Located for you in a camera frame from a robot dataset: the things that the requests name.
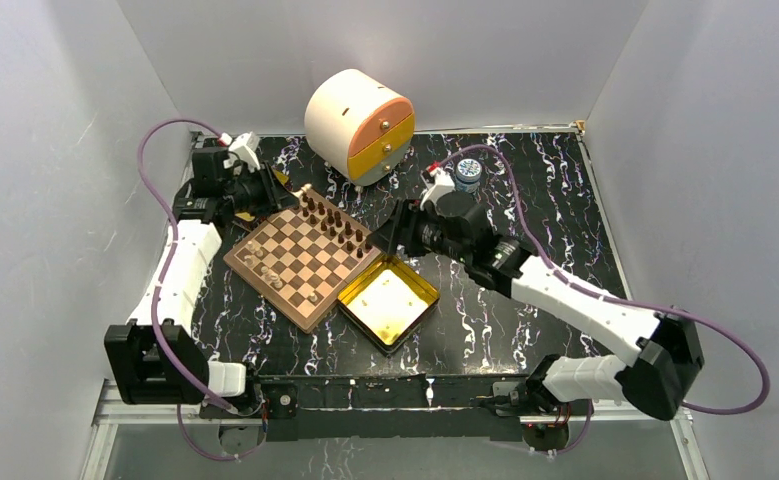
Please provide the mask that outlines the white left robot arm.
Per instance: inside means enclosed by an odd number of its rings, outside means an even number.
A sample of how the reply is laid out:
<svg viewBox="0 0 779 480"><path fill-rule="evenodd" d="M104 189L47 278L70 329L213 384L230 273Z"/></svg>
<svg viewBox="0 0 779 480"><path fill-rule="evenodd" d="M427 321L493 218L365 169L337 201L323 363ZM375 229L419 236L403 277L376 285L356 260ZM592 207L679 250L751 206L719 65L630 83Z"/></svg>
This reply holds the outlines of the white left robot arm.
<svg viewBox="0 0 779 480"><path fill-rule="evenodd" d="M294 208L290 193L253 146L193 151L193 175L167 203L169 230L156 272L128 320L108 327L104 346L121 399L130 405L207 401L240 416L259 411L262 387L240 363L207 359L191 322L222 232L241 213Z"/></svg>

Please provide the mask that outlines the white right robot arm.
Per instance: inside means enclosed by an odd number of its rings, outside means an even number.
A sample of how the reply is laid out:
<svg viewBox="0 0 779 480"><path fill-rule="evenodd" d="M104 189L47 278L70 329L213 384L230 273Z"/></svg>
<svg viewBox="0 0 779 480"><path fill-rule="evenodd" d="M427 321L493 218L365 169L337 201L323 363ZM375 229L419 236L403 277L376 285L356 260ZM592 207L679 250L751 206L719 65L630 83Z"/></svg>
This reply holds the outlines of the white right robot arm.
<svg viewBox="0 0 779 480"><path fill-rule="evenodd" d="M467 193L398 201L367 241L388 255L403 249L409 257L446 256L477 285L545 311L606 346L605 356L549 355L540 362L525 389L542 414L575 400L611 400L667 421L704 365L696 326L685 313L638 307L550 268L537 248L497 232Z"/></svg>

